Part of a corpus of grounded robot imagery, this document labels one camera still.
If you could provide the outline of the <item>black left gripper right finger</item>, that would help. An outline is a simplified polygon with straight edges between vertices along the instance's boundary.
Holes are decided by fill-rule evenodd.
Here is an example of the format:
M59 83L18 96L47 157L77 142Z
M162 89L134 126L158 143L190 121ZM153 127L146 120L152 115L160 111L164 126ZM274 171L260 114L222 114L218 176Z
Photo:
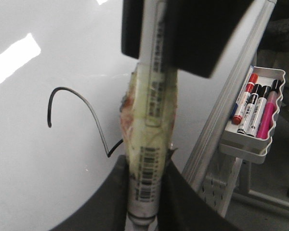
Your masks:
M167 165L157 215L160 231L237 231L211 209L182 177L173 162Z

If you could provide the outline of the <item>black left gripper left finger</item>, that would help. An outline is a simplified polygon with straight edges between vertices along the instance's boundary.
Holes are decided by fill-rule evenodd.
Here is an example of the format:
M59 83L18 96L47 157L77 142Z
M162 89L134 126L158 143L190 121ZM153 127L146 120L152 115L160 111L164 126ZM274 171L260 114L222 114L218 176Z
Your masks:
M76 212L53 231L123 231L128 200L128 164L120 155L106 180Z

